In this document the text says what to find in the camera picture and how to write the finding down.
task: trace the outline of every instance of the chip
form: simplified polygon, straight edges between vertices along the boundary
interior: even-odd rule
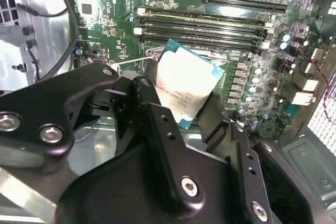
[[[90,4],[82,4],[83,14],[92,14],[92,6]]]

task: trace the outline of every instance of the ram slot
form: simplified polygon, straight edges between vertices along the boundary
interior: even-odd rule
[[[231,27],[230,23],[227,26],[219,26],[214,24],[199,24],[194,22],[187,22],[182,20],[168,19],[168,18],[156,18],[156,17],[144,17],[140,18],[138,21],[139,25],[144,26],[156,26],[160,25],[170,25],[170,26],[181,26],[181,27],[194,27],[194,28],[202,28],[202,29],[217,29],[223,33],[227,33],[228,35],[236,35],[236,36],[246,36],[246,37],[265,37],[266,30],[263,27],[259,29],[251,29],[251,28],[237,28]]]
[[[166,15],[174,15],[180,17],[193,17],[200,19],[212,19],[212,20],[220,20],[224,22],[234,22],[241,24],[250,24],[250,25],[258,25],[263,27],[265,22],[257,19],[247,19],[247,18],[236,18],[236,17],[227,17],[213,14],[204,14],[204,13],[194,13],[194,12],[186,12],[183,10],[171,10],[171,9],[158,9],[146,7],[146,12],[151,14],[166,14]]]
[[[194,17],[180,17],[168,14],[156,14],[156,13],[147,13],[145,8],[138,8],[138,15],[141,17],[156,17],[161,19],[170,19],[170,20],[180,20],[183,22],[191,22],[197,24],[210,24],[217,26],[227,26],[227,27],[235,27],[235,28],[248,28],[248,29],[264,29],[263,26],[254,25],[254,24],[245,24],[245,23],[237,23],[237,22],[228,22],[221,20],[211,20],[207,18],[194,18]]]
[[[139,42],[145,43],[145,42],[152,42],[152,43],[167,43],[168,39],[176,40],[178,43],[190,46],[192,48],[204,48],[207,50],[237,50],[237,51],[244,51],[244,52],[252,52],[254,54],[259,54],[260,51],[256,46],[250,45],[228,45],[228,44],[218,44],[214,42],[202,42],[202,41],[195,41],[194,39],[186,39],[186,38],[175,38],[167,37],[167,36],[158,36],[158,35],[142,35],[137,38]]]
[[[257,9],[273,13],[285,13],[287,9],[286,5],[251,0],[203,0],[203,3],[206,5],[223,5],[230,7]]]
[[[225,41],[234,41],[237,43],[240,42],[247,42],[247,43],[258,43],[260,41],[260,38],[255,37],[241,37],[241,36],[227,36],[223,34],[217,34],[217,33],[210,33],[209,30],[204,29],[190,29],[189,27],[176,27],[172,26],[170,28],[166,27],[147,27],[144,28],[143,33],[165,33],[165,34],[177,34],[179,36],[195,36],[198,38],[212,38],[212,39],[221,39]]]

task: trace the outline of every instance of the wire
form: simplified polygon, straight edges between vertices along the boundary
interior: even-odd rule
[[[29,52],[29,55],[32,58],[33,64],[35,65],[35,68],[36,68],[36,79],[39,81],[41,78],[40,78],[40,68],[38,66],[38,62],[37,62],[36,57],[34,56],[33,52],[30,49],[28,49],[28,52]]]
[[[53,77],[58,72],[58,70],[63,66],[63,64],[67,60],[68,56],[70,55],[72,49],[76,46],[76,43],[77,43],[77,39],[78,39],[78,36],[79,36],[79,28],[78,28],[78,23],[77,23],[77,19],[76,19],[76,14],[75,14],[74,10],[71,8],[71,5],[70,5],[68,0],[64,0],[64,3],[67,6],[68,13],[69,13],[70,19],[72,21],[72,25],[74,26],[73,28],[74,28],[74,33],[75,34],[73,35],[73,39],[72,39],[71,43],[69,44],[68,48],[65,50],[65,52],[63,53],[61,58],[49,70],[49,72],[47,72],[41,78],[41,80],[49,79],[49,78]]]
[[[56,14],[41,14],[38,11],[30,8],[29,6],[26,5],[22,5],[22,4],[17,4],[16,5],[18,8],[20,8],[21,10],[24,10],[25,12],[34,15],[36,17],[44,17],[44,18],[55,18],[55,17],[59,17],[64,15],[65,13],[67,13],[68,9],[65,8],[64,10],[60,11],[59,13]]]

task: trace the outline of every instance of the black plastic bracket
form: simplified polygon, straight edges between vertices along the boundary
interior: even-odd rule
[[[84,102],[99,90],[113,88],[118,78],[107,65],[92,63],[1,96],[0,116],[5,124],[0,129],[4,154],[0,165],[55,168],[72,148],[73,129]],[[8,115],[12,120],[6,122]]]

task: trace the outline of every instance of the metal rivet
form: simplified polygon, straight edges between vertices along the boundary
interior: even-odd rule
[[[272,148],[271,148],[271,146],[269,146],[268,144],[264,144],[264,147],[265,147],[266,150],[268,150],[269,152],[272,152]]]
[[[238,123],[236,123],[236,128],[237,128],[240,132],[243,132],[243,131],[244,131],[243,127],[241,127]]]
[[[45,142],[57,143],[62,139],[63,132],[58,127],[47,126],[40,131],[40,137]]]
[[[104,70],[103,70],[103,73],[104,73],[104,74],[107,74],[108,76],[113,75],[113,73],[112,73],[110,70],[108,70],[108,69],[104,69]]]
[[[142,82],[142,84],[146,85],[146,86],[150,86],[151,84],[147,81],[147,79],[145,78],[141,78],[140,81]]]
[[[197,195],[197,192],[198,192],[197,185],[190,178],[182,178],[181,185],[182,185],[183,190],[190,197],[195,197]]]
[[[21,125],[20,119],[12,114],[0,115],[0,131],[14,131]]]
[[[262,208],[262,206],[253,201],[252,202],[252,210],[254,212],[254,214],[262,221],[262,222],[266,222],[267,221],[267,213],[265,212],[264,208]]]

